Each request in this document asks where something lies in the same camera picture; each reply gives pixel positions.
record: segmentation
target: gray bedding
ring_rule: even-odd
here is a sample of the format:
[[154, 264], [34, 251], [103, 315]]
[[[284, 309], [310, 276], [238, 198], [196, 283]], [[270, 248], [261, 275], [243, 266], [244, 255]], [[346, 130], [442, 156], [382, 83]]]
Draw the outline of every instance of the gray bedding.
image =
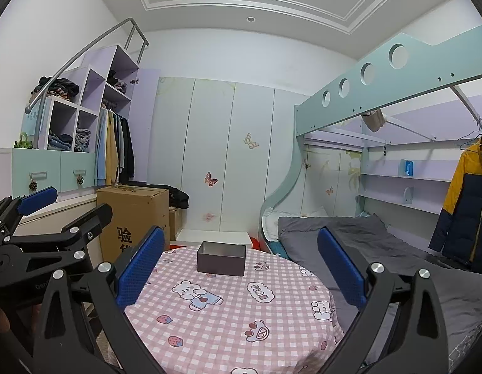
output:
[[[412, 275], [420, 268], [431, 273], [439, 295], [448, 336], [451, 368], [482, 329], [482, 275], [436, 264], [428, 253], [390, 235], [380, 218], [322, 217], [278, 221], [279, 241], [295, 263], [314, 273], [331, 291], [338, 321], [347, 331], [357, 308], [346, 303], [319, 250], [317, 233], [328, 226], [347, 246], [357, 248], [369, 263], [379, 261], [392, 272]], [[390, 331], [397, 306], [390, 305], [366, 363], [378, 359]]]

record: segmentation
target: handrail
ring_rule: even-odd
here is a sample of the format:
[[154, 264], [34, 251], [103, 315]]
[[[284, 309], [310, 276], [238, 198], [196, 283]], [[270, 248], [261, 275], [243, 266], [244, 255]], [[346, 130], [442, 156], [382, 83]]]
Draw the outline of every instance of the handrail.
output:
[[140, 63], [140, 60], [142, 58], [142, 54], [144, 53], [144, 48], [146, 46], [149, 46], [149, 42], [148, 40], [145, 38], [144, 34], [142, 33], [142, 31], [140, 31], [140, 28], [139, 26], [137, 25], [137, 23], [135, 22], [135, 20], [133, 18], [127, 18], [125, 19], [124, 21], [120, 22], [119, 24], [115, 25], [114, 27], [112, 27], [111, 29], [109, 29], [108, 31], [104, 32], [101, 36], [97, 37], [96, 39], [94, 39], [92, 42], [90, 42], [87, 46], [85, 46], [82, 50], [80, 50], [77, 54], [75, 54], [70, 60], [68, 60], [65, 65], [63, 67], [61, 67], [57, 72], [55, 72], [55, 74], [50, 77], [49, 81], [47, 83], [45, 83], [45, 85], [42, 87], [42, 89], [38, 92], [37, 96], [33, 99], [33, 101], [24, 109], [24, 112], [26, 114], [30, 114], [31, 113], [31, 110], [33, 109], [33, 107], [36, 105], [36, 103], [38, 101], [40, 101], [40, 107], [39, 107], [39, 110], [38, 110], [38, 116], [37, 116], [37, 119], [36, 119], [36, 125], [35, 125], [35, 137], [34, 137], [34, 147], [38, 147], [38, 136], [40, 134], [40, 126], [41, 126], [41, 118], [43, 116], [43, 107], [45, 106], [45, 100], [47, 98], [47, 92], [48, 92], [48, 89], [49, 87], [52, 85], [52, 83], [57, 79], [57, 77], [59, 77], [68, 67], [70, 67], [80, 56], [82, 56], [83, 53], [87, 52], [88, 49], [92, 48], [97, 42], [101, 41], [102, 39], [104, 39], [106, 36], [108, 36], [110, 33], [112, 33], [113, 31], [117, 30], [118, 28], [122, 27], [123, 25], [125, 25], [127, 22], [132, 22], [133, 24], [133, 27], [132, 27], [132, 31], [130, 32], [130, 34], [128, 35], [128, 38], [127, 38], [127, 42], [125, 43], [125, 49], [128, 48], [128, 46], [130, 45], [130, 40], [132, 39], [132, 36], [134, 34], [134, 31], [137, 30], [137, 32], [139, 33], [140, 37], [142, 38], [142, 40], [144, 41], [143, 44], [142, 44], [142, 47], [140, 49], [140, 52], [139, 52], [139, 58], [137, 59], [137, 63]]

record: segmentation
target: teal pillow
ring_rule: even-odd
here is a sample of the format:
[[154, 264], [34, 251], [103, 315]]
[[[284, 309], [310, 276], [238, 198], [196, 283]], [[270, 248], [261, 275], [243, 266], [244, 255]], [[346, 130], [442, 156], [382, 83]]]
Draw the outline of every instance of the teal pillow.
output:
[[269, 241], [269, 247], [270, 250], [272, 250], [272, 253], [274, 253], [276, 256], [280, 256], [283, 259], [290, 260], [288, 254], [286, 253], [286, 250], [284, 250], [284, 246], [282, 245], [281, 242], [279, 241]]

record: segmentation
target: yellow and navy jacket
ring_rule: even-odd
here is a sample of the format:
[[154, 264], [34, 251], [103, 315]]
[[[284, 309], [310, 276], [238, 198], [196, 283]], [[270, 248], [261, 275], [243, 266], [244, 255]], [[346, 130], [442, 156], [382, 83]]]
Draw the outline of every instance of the yellow and navy jacket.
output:
[[482, 273], [482, 139], [461, 155], [429, 248]]

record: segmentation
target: white pillow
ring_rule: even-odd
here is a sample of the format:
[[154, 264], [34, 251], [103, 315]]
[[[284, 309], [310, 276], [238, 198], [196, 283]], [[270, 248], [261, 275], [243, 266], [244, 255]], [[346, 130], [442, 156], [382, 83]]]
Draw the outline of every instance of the white pillow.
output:
[[282, 216], [287, 216], [290, 218], [294, 217], [320, 217], [320, 216], [327, 216], [327, 213], [324, 207], [320, 207], [317, 211], [312, 212], [310, 215], [307, 214], [293, 214], [291, 212], [286, 211], [278, 211], [274, 210], [273, 208], [267, 208], [262, 215], [262, 230], [265, 238], [270, 241], [277, 241], [279, 240], [279, 228], [278, 228], [278, 221], [279, 218]]

